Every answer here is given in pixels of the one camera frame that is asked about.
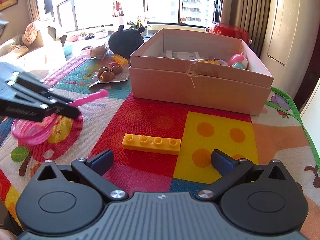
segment cardboard box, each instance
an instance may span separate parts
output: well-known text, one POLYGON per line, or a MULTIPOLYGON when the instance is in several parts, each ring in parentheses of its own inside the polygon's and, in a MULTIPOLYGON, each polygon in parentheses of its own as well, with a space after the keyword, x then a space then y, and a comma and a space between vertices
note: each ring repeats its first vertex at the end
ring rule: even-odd
POLYGON ((133 96, 244 114, 260 114, 273 77, 239 39, 186 30, 162 29, 131 56, 133 96), (197 51, 201 58, 226 62, 244 52, 248 70, 205 62, 165 58, 166 50, 197 51))

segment teal egg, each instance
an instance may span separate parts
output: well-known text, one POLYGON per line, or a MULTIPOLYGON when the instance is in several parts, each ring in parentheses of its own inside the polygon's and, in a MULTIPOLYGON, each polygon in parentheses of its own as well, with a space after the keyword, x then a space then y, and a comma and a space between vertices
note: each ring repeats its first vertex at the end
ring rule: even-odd
POLYGON ((241 62, 235 62, 232 64, 232 67, 245 69, 244 65, 241 62))

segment red square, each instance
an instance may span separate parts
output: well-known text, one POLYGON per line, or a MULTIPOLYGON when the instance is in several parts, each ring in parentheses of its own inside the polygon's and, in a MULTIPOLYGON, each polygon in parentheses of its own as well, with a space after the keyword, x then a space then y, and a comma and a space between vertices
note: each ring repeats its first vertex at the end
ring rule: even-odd
POLYGON ((122 140, 125 133, 182 139, 187 113, 184 105, 133 98, 130 94, 102 133, 90 156, 110 148, 115 154, 115 162, 119 164, 172 177, 177 156, 124 150, 122 140))

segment red bowl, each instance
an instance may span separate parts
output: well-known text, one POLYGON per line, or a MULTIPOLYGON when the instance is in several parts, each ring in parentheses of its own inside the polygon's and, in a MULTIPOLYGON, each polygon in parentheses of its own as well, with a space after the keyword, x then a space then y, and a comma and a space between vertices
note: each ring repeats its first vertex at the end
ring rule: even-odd
POLYGON ((251 44, 249 34, 246 30, 240 29, 239 27, 231 26, 224 23, 214 23, 208 33, 229 36, 243 40, 246 44, 251 44))

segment colorful play mat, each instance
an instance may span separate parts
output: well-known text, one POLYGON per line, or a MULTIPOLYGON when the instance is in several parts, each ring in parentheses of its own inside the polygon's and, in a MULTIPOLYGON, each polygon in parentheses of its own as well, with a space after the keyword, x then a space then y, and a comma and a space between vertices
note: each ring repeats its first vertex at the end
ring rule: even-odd
MULTIPOLYGON (((92 76, 111 62, 110 55, 104 61, 75 57, 45 83, 60 95, 80 98, 101 89, 89 90, 92 76)), ((14 218, 19 195, 46 159, 70 164, 110 148, 115 163, 104 177, 130 195, 134 191, 194 194, 220 177, 210 163, 211 152, 219 149, 234 159, 260 164, 280 159, 308 200, 309 215, 301 231, 310 239, 320 239, 319 156, 284 92, 273 88, 262 113, 250 116, 133 98, 130 80, 105 88, 109 97, 81 106, 76 120, 59 117, 52 135, 38 146, 10 136, 11 118, 0 124, 0 197, 14 218), (125 133, 181 139, 180 155, 124 150, 125 133)))

